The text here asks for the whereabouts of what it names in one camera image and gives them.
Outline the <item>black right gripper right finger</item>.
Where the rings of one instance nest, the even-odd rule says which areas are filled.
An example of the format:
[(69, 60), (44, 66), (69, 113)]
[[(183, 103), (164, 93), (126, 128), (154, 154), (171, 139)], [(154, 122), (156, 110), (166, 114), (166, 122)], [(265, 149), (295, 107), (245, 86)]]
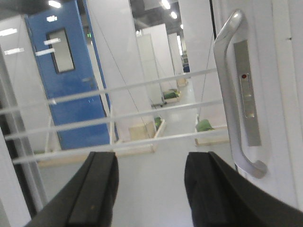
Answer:
[(214, 152), (190, 152), (185, 188), (195, 227), (301, 227), (303, 213), (246, 180)]

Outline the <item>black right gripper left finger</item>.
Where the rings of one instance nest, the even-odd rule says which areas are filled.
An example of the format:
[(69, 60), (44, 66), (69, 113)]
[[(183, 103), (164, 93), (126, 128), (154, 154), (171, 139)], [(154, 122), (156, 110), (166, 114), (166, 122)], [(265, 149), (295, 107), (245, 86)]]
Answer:
[(119, 184), (114, 152), (90, 152), (57, 195), (28, 227), (109, 227)]

